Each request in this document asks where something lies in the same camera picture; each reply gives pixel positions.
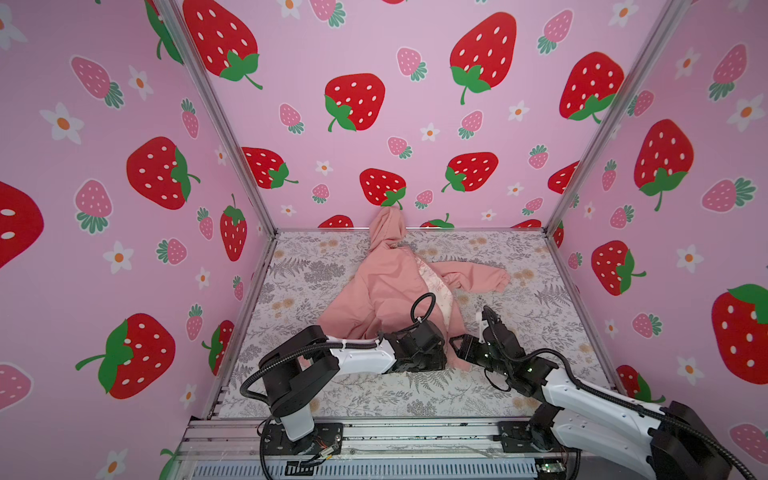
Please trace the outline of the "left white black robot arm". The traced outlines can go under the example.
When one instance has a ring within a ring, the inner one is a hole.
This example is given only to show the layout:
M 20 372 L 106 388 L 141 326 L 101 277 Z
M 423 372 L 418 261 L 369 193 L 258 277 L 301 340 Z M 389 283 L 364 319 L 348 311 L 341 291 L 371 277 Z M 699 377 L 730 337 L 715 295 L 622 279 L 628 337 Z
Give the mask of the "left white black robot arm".
M 426 319 L 372 340 L 329 337 L 310 326 L 262 358 L 239 393 L 265 404 L 287 439 L 297 442 L 314 432 L 310 403 L 335 377 L 440 371 L 446 365 L 444 336 Z

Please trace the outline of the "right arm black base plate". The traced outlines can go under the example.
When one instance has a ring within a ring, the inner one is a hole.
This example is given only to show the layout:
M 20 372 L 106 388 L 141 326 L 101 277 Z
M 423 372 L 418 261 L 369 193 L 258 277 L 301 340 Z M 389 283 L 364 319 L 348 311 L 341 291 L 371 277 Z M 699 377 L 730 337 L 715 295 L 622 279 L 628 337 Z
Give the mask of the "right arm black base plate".
M 561 444 L 550 427 L 526 420 L 508 420 L 497 424 L 504 453 L 574 453 L 575 449 Z

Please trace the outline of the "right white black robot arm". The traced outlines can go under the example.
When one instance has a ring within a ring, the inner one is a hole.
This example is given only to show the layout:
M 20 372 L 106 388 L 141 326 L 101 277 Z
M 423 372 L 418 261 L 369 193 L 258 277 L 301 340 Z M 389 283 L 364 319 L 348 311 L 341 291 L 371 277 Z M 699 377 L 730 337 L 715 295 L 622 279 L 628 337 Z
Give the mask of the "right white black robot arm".
M 539 401 L 531 434 L 586 451 L 647 479 L 754 478 L 688 406 L 626 397 L 576 377 L 567 358 L 551 348 L 526 352 L 489 306 L 482 334 L 455 336 L 456 356 L 501 375 L 507 388 Z

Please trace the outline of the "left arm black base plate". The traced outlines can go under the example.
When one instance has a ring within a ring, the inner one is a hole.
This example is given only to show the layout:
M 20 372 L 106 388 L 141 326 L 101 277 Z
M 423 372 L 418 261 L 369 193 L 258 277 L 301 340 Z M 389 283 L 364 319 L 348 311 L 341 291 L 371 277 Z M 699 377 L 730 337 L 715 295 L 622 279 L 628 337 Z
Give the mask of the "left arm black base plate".
M 261 441 L 267 456 L 326 456 L 341 452 L 343 423 L 322 422 L 299 440 L 290 440 L 283 425 L 270 423 L 262 431 Z

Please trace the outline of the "pink hooded zip jacket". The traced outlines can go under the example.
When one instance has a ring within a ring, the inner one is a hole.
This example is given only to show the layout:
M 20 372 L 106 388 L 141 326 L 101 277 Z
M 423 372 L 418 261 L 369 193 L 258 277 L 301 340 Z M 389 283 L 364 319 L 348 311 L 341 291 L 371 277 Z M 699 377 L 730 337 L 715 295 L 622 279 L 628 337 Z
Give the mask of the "pink hooded zip jacket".
M 369 227 L 370 248 L 350 282 L 318 319 L 328 337 L 373 339 L 413 324 L 424 315 L 426 303 L 411 307 L 419 297 L 436 295 L 429 315 L 448 340 L 467 332 L 456 291 L 501 293 L 510 282 L 506 270 L 472 262 L 429 262 L 400 242 L 406 236 L 402 212 L 380 210 Z

